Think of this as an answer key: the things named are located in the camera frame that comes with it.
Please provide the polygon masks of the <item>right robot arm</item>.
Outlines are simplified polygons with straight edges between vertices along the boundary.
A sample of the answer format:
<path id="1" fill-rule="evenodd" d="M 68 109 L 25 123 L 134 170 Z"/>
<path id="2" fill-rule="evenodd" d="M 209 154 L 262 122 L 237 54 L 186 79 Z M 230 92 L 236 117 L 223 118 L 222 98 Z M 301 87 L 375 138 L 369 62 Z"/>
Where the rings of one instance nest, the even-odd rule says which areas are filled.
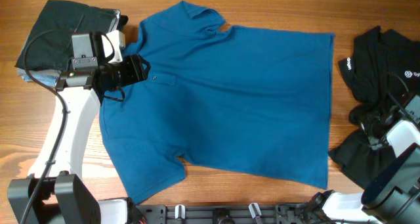
<path id="1" fill-rule="evenodd" d="M 390 148 L 396 159 L 362 194 L 331 194 L 319 223 L 419 222 L 419 94 L 403 99 L 371 129 L 383 133 L 372 148 Z"/>

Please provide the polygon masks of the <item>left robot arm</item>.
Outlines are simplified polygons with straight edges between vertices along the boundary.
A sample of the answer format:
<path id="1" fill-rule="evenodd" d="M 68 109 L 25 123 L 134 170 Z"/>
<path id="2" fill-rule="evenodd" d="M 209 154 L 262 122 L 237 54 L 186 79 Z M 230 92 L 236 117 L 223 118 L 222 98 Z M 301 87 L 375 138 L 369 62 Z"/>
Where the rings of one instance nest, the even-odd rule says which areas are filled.
<path id="1" fill-rule="evenodd" d="M 107 91 L 125 99 L 123 87 L 144 81 L 150 64 L 123 56 L 125 36 L 72 34 L 72 67 L 49 91 L 56 106 L 41 152 L 24 179 L 13 179 L 7 198 L 19 223 L 145 223 L 131 198 L 97 200 L 82 181 L 89 131 Z"/>

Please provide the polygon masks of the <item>blue polo shirt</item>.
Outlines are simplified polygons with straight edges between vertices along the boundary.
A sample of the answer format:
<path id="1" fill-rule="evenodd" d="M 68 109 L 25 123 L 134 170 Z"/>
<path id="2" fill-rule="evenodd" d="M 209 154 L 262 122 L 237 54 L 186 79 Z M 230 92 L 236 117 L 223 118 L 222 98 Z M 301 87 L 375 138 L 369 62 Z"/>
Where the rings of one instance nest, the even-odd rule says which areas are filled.
<path id="1" fill-rule="evenodd" d="M 232 26 L 186 1 L 140 22 L 125 55 L 148 78 L 107 92 L 104 146 L 140 203 L 198 166 L 325 189 L 331 123 L 332 33 Z"/>

